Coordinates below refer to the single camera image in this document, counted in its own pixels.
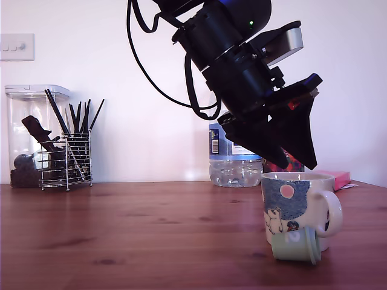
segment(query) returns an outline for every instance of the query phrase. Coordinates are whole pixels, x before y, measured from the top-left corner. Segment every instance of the container lid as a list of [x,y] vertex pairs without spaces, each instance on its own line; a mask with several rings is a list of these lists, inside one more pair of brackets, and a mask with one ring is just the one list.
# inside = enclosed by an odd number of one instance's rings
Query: container lid
[[46,99],[45,89],[49,89],[56,101],[67,100],[70,91],[61,86],[54,85],[10,85],[5,86],[7,97],[18,100]]

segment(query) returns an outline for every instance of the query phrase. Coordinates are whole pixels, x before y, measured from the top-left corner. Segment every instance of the wall plate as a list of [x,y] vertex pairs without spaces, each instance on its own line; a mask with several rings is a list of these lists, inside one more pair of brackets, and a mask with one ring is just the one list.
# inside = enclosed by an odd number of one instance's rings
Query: wall plate
[[23,62],[35,60],[33,33],[1,34],[1,61]]

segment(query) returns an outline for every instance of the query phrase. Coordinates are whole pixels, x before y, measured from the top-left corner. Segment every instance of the chrome wire basket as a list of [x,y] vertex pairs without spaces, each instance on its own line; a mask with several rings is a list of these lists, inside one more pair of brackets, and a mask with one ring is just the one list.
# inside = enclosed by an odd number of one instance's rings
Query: chrome wire basket
[[[52,143],[55,150],[44,149],[46,144]],[[41,171],[40,186],[66,187],[88,182],[93,186],[91,174],[91,142],[90,130],[87,134],[63,134],[57,141],[40,142]]]

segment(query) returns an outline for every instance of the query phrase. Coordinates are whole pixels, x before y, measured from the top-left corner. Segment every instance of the small green cup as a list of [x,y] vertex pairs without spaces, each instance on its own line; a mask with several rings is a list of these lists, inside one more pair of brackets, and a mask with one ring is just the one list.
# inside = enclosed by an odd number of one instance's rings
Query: small green cup
[[316,231],[309,227],[274,234],[272,250],[277,260],[311,261],[314,265],[321,260],[319,238]]

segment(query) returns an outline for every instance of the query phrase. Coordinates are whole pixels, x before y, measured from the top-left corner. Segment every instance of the water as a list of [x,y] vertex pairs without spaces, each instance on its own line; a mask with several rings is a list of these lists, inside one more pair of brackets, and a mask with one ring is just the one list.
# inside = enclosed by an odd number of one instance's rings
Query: water
[[222,187],[253,187],[261,182],[262,159],[210,160],[211,181]]

